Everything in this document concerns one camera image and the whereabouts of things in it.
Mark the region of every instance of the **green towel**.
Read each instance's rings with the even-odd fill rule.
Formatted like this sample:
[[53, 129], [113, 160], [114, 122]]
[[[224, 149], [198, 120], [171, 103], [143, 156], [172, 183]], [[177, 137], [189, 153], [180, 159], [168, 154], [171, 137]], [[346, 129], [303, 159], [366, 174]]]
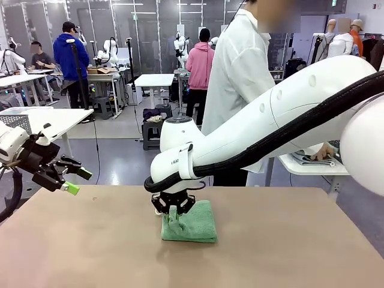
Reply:
[[161, 238], [168, 241], [215, 243], [217, 233], [211, 203], [198, 201], [187, 214], [178, 215], [171, 206], [169, 215], [163, 216]]

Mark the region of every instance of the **seated person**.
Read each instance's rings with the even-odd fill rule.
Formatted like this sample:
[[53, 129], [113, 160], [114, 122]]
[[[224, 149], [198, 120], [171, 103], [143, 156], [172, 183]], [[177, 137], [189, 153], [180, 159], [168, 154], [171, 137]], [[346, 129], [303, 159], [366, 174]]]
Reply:
[[[28, 67], [29, 70], [39, 69], [39, 70], [49, 70], [49, 69], [55, 69], [56, 65], [53, 63], [52, 58], [43, 51], [43, 47], [40, 42], [33, 41], [31, 43], [31, 52], [33, 53], [32, 56], [32, 62], [31, 66]], [[52, 79], [54, 79], [52, 76], [47, 75], [47, 80], [50, 82]], [[35, 89], [39, 96], [39, 98], [44, 99], [44, 91], [42, 91], [42, 88], [40, 85], [38, 85], [37, 81], [39, 81], [40, 84], [46, 86], [45, 81], [41, 81], [41, 79], [35, 80]]]

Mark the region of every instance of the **black pants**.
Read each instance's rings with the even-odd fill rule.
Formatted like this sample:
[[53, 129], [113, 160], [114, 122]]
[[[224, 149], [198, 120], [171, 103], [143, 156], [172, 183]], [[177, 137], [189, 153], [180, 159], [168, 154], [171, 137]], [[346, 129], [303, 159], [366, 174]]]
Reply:
[[206, 90], [190, 90], [190, 96], [187, 103], [187, 116], [193, 116], [193, 107], [196, 103], [199, 104], [199, 109], [197, 111], [196, 125], [203, 124], [204, 109], [206, 102]]
[[82, 79], [84, 85], [84, 96], [85, 96], [85, 105], [83, 101], [83, 96], [80, 93], [80, 82], [76, 81], [68, 86], [68, 94], [70, 95], [71, 108], [78, 109], [79, 107], [79, 99], [80, 105], [83, 109], [88, 109], [89, 107], [89, 91], [88, 91], [88, 80]]
[[247, 184], [248, 171], [226, 170], [214, 175], [214, 186], [222, 187], [245, 187]]

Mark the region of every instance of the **white lab coat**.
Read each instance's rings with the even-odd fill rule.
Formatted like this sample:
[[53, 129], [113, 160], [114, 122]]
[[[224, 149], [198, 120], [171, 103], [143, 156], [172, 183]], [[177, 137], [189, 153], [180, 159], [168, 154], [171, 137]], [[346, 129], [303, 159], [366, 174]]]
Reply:
[[[209, 79], [204, 135], [216, 130], [275, 85], [268, 69], [270, 39], [269, 34], [257, 31], [257, 20], [244, 9], [238, 11], [220, 35]], [[247, 170], [260, 172], [261, 166], [262, 162]]]

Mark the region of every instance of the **wall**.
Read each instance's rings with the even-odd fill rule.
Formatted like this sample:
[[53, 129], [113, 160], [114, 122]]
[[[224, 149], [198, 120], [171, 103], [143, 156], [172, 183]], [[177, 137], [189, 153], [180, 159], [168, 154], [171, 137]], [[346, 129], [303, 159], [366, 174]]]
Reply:
[[[381, 9], [373, 9], [373, 4], [381, 4]], [[364, 21], [364, 32], [384, 34], [384, 1], [348, 0], [346, 13], [360, 13]]]
[[0, 45], [2, 50], [8, 48], [8, 41], [5, 34], [4, 22], [2, 21], [2, 13], [0, 13]]

